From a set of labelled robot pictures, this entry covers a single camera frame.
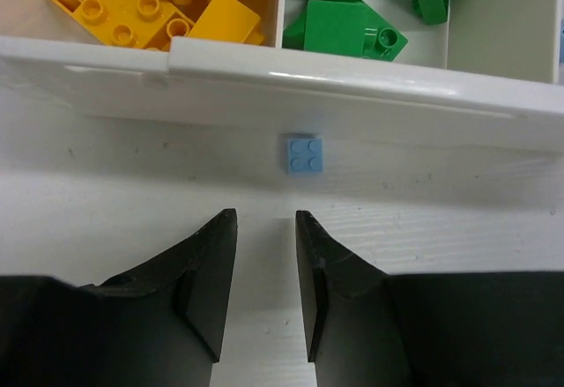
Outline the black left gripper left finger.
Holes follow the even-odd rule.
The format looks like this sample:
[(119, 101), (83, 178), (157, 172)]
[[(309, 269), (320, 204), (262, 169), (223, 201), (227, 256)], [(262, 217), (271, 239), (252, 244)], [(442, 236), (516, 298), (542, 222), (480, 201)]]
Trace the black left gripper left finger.
[(237, 214), (100, 285), (1, 279), (4, 386), (207, 386), (219, 361)]

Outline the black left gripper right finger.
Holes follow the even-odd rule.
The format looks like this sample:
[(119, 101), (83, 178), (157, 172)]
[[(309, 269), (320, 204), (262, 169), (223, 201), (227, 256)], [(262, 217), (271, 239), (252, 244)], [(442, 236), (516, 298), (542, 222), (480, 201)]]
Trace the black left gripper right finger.
[(560, 386), (561, 272), (390, 275), (295, 215), (320, 386)]

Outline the small blue lego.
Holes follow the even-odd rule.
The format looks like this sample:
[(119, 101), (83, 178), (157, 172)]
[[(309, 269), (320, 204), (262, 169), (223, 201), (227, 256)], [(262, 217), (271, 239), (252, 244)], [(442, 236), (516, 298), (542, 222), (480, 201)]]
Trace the small blue lego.
[(324, 170), (323, 140), (311, 135), (284, 139), (284, 162), (289, 175), (317, 175)]

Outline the yellow green lego cluster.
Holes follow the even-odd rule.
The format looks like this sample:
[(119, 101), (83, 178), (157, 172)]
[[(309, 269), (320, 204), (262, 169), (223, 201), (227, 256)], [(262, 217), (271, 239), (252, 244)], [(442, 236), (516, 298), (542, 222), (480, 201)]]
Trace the yellow green lego cluster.
[(407, 38), (362, 0), (308, 0), (283, 32), (284, 48), (394, 61)]

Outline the yellow lego brick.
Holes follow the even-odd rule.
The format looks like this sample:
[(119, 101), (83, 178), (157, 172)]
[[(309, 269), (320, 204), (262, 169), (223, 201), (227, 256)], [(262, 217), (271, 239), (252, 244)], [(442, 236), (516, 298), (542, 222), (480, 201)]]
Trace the yellow lego brick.
[(100, 43), (168, 52), (194, 22), (170, 0), (50, 0)]

